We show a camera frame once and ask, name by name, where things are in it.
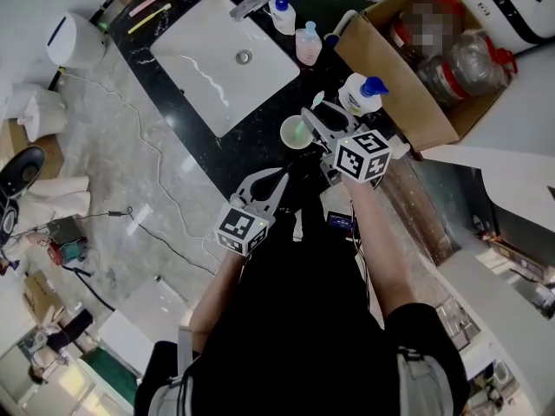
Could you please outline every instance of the rice cooker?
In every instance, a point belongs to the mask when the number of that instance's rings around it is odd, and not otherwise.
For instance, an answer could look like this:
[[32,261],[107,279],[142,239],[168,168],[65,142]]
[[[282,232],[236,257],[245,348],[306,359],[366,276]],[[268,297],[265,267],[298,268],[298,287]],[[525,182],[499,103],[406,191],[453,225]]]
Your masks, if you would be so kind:
[[524,51],[555,36],[555,0],[461,0],[498,48]]

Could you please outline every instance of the sink drain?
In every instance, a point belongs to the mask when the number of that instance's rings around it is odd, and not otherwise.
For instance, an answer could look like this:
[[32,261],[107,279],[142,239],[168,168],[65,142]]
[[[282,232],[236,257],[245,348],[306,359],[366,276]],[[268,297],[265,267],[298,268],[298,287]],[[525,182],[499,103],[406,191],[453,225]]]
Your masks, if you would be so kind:
[[252,60],[252,52],[248,51],[247,49],[240,50],[235,55],[235,62],[239,65],[246,65]]

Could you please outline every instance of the white bottle with blue pump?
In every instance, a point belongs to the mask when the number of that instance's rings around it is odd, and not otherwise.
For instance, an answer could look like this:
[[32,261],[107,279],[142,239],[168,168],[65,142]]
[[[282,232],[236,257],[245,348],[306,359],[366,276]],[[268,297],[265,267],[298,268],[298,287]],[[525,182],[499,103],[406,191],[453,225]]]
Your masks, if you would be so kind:
[[295,35],[295,17],[296,13],[289,4],[290,0],[270,0],[271,18],[274,21],[276,29],[286,36]]
[[339,89],[339,101],[345,110],[360,117],[382,107],[380,94],[389,94],[389,90],[379,77],[367,79],[364,75],[354,73]]

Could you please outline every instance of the black countertop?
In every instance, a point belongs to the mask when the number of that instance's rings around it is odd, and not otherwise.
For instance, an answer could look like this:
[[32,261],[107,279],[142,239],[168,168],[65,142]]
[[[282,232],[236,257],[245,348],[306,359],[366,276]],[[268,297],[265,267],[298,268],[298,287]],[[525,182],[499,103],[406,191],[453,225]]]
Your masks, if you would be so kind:
[[[143,1],[131,2],[111,23],[109,34],[168,125],[226,198],[249,174],[268,167],[287,166],[307,150],[318,149],[312,145],[301,151],[291,150],[281,141],[279,128],[287,117],[300,114],[302,107],[309,107],[316,93],[322,90],[325,100],[336,102],[337,90],[352,71],[333,49],[324,45],[316,65],[307,67],[297,59],[294,36],[277,32],[271,18],[262,10],[251,13],[251,19],[298,65],[300,75],[218,138],[150,52],[153,43],[200,0],[158,0],[141,13],[142,17],[132,19],[129,11]],[[237,4],[242,0],[232,1]],[[141,18],[168,2],[172,3],[170,10],[157,15],[133,34],[127,33]],[[297,13],[297,27],[303,26],[304,20]],[[393,124],[383,110],[365,116],[364,121],[386,138],[394,133]],[[327,186],[323,176],[317,183],[319,191]]]

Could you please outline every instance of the pink soap bottle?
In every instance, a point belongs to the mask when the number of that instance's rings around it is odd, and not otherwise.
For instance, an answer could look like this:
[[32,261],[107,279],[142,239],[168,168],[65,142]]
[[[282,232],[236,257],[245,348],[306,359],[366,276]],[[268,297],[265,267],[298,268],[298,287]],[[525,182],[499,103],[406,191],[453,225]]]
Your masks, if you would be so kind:
[[322,50],[322,40],[316,33],[316,24],[307,22],[304,29],[297,29],[295,42],[297,44],[297,59],[308,66],[316,63]]

